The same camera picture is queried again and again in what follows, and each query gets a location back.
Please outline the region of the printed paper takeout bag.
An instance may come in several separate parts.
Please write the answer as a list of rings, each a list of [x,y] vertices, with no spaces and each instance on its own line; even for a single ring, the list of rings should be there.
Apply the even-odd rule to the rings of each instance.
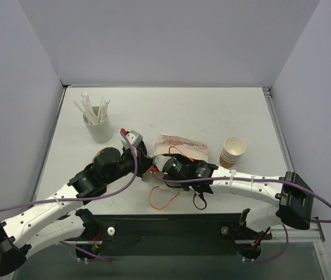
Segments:
[[[162,211],[182,193],[192,194],[192,203],[198,210],[207,207],[205,193],[213,191],[208,181],[187,180],[208,178],[213,167],[208,164],[207,145],[173,135],[161,134],[154,146],[153,166],[142,181],[152,186],[149,205]]]

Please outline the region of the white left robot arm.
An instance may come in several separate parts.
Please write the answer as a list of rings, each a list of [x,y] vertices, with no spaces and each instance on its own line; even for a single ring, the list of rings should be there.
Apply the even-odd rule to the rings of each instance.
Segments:
[[[95,237],[98,223],[84,205],[117,195],[117,191],[107,193],[109,184],[128,174],[140,177],[152,164],[141,138],[130,133],[122,143],[122,152],[103,149],[53,195],[0,220],[0,277],[16,271],[28,257],[50,245],[80,236],[85,240]]]

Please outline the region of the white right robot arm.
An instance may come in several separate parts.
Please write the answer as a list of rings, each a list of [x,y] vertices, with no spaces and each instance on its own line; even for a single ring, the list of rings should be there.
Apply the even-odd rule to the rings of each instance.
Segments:
[[[284,177],[258,177],[183,156],[158,155],[153,161],[171,188],[191,191],[200,198],[208,194],[231,194],[261,201],[264,206],[243,210],[238,233],[252,237],[272,226],[284,224],[298,230],[311,225],[311,189],[295,173]]]

